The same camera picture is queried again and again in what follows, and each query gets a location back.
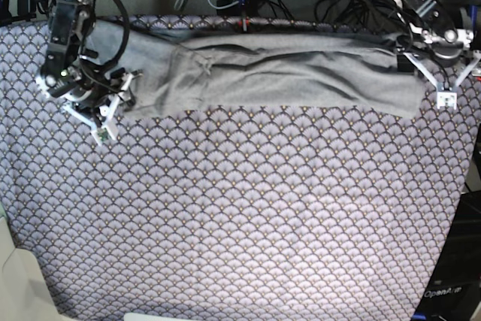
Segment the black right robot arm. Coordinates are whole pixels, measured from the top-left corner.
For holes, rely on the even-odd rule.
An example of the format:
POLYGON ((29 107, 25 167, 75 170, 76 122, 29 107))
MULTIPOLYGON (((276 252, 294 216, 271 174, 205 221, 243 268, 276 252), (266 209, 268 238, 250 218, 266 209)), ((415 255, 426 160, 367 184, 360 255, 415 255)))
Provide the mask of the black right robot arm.
POLYGON ((121 13, 122 40, 113 57, 96 64, 98 53, 86 45, 96 24, 97 0, 57 0, 48 20, 49 38, 44 64, 35 82, 49 98, 63 98, 66 110, 79 120, 99 127, 107 116, 103 107, 117 107, 128 89, 127 73, 117 71, 130 35, 129 19, 120 0, 112 0, 121 13))

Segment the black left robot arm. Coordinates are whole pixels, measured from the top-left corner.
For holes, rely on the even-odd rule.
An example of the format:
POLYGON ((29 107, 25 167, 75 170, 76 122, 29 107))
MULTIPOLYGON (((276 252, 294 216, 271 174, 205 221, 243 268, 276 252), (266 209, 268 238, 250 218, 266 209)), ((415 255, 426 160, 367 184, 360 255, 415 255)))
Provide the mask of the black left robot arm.
POLYGON ((409 36, 407 52, 416 44, 443 62, 454 62, 470 51, 473 33, 458 29, 454 19, 438 0, 392 0, 401 19, 407 22, 409 36))

